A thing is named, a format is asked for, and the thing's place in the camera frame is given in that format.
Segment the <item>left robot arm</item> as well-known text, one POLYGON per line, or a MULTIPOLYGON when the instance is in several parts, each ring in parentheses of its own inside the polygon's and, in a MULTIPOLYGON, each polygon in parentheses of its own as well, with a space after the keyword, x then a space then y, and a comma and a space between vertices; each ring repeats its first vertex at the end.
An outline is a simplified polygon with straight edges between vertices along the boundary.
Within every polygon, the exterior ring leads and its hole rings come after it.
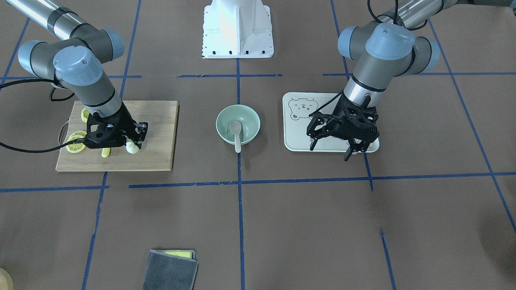
POLYGON ((433 15, 462 4, 515 8, 514 0, 397 0, 389 11, 373 14, 367 25, 345 28, 337 48, 357 63, 337 94, 333 112, 310 114, 306 130, 310 150, 319 140, 334 137, 348 141, 347 157, 365 152, 379 137, 376 105, 392 79, 431 70, 440 59, 435 40, 416 37, 413 31, 424 27, 433 15))

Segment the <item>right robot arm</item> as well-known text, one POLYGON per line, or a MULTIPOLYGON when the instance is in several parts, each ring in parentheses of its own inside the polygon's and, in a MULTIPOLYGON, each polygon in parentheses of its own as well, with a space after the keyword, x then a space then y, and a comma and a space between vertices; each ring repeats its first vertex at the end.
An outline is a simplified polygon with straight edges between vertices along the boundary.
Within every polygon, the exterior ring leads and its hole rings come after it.
POLYGON ((11 81, 12 85, 48 82, 54 88, 72 91, 88 110, 83 135, 54 147, 71 153, 105 147, 122 147, 137 153, 145 140, 148 123, 136 122, 123 104, 103 64, 121 57, 125 46, 112 29, 99 30, 77 13, 54 0, 9 0, 8 4, 55 35, 59 42, 28 41, 18 51, 20 65, 33 79, 11 81))

